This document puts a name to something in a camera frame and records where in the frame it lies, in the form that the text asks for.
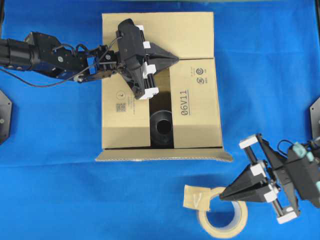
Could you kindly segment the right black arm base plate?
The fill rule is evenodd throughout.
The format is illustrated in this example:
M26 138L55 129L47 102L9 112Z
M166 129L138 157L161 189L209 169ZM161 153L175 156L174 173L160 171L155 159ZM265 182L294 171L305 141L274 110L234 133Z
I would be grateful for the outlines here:
M310 122L312 137L320 136L320 97L310 106Z

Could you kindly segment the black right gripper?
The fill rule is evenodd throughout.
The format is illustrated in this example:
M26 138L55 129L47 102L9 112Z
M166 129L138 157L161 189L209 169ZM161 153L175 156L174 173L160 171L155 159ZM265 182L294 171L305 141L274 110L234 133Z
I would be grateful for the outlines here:
M307 143L289 143L287 153L270 147L260 133L240 141L239 147L251 161L242 173L228 185L219 198L223 201L271 203L279 224L287 223L300 215L298 192L302 200L320 207L320 138ZM258 162L251 146L258 143L267 162ZM270 182L264 176L268 173Z

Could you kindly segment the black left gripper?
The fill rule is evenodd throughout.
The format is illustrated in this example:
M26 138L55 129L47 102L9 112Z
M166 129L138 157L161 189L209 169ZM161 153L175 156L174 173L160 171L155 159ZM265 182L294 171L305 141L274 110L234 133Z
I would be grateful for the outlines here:
M159 93L154 75L178 63L179 58L157 44L145 41L143 26L135 25L130 18L119 23L116 36L118 73L137 100L153 98Z

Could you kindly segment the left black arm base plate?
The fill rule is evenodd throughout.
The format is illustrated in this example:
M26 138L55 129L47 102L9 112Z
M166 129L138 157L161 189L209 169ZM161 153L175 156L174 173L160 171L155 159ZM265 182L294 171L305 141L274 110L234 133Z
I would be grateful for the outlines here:
M12 106L12 101L0 91L0 144L10 136Z

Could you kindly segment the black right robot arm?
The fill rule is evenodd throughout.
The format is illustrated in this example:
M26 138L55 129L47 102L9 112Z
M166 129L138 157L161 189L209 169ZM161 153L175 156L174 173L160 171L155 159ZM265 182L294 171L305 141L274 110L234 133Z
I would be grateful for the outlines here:
M300 216L298 200L320 206L318 139L290 143L287 152L274 150L260 133L240 141L250 163L220 193L222 201L270 203L279 224Z

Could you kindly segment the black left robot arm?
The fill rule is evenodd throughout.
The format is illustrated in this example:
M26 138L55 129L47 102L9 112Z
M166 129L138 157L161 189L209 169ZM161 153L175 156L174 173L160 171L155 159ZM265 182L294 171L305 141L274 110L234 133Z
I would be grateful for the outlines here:
M23 41L1 39L0 65L4 72L33 71L59 83L86 83L120 74L135 99L147 100L159 93L154 76L179 61L144 36L144 27L128 18L118 24L116 38L108 45L88 49L72 47L56 37L30 32Z

